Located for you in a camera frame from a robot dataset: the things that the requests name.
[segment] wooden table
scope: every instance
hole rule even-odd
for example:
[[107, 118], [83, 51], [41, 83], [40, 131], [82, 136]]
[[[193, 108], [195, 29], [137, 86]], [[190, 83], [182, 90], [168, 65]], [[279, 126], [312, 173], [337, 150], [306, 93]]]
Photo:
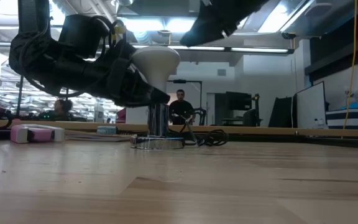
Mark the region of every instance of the wooden table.
[[0, 141], [0, 223], [358, 224], [358, 149]]

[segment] whiteboard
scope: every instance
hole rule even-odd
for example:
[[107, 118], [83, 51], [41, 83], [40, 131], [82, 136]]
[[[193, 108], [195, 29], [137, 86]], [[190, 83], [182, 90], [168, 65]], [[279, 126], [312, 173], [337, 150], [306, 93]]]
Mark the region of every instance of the whiteboard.
[[314, 119], [326, 124], [324, 82], [296, 94], [298, 128], [316, 128]]

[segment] man in black shirt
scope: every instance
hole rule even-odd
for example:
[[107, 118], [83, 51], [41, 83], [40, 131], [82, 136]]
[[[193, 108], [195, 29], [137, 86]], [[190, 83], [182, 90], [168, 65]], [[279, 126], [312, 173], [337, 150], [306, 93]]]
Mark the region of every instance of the man in black shirt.
[[192, 105], [185, 100], [185, 91], [177, 91], [178, 100], [175, 100], [169, 106], [169, 117], [173, 125], [183, 125], [185, 120], [180, 117], [174, 117], [172, 114], [182, 115], [186, 119], [191, 117], [190, 123], [192, 123], [196, 117], [195, 114], [191, 115]]

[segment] computer monitor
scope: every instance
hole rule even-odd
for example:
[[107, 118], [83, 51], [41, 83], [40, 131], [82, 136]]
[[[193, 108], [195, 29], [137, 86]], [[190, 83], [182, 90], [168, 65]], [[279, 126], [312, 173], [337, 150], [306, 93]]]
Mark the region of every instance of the computer monitor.
[[229, 110], [247, 111], [252, 109], [252, 95], [248, 93], [226, 92], [227, 108]]

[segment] yellow cable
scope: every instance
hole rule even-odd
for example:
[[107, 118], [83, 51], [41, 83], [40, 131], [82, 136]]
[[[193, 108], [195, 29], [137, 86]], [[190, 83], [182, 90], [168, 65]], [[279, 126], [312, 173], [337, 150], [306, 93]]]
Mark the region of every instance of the yellow cable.
[[347, 96], [347, 105], [346, 105], [346, 118], [345, 123], [343, 124], [343, 129], [346, 129], [347, 118], [349, 117], [349, 108], [351, 105], [351, 95], [352, 95], [352, 86], [353, 86], [353, 77], [354, 69], [356, 64], [356, 53], [357, 53], [357, 0], [354, 0], [354, 35], [353, 35], [353, 62], [352, 62], [352, 75], [351, 75], [351, 87], [349, 89], [349, 94]]

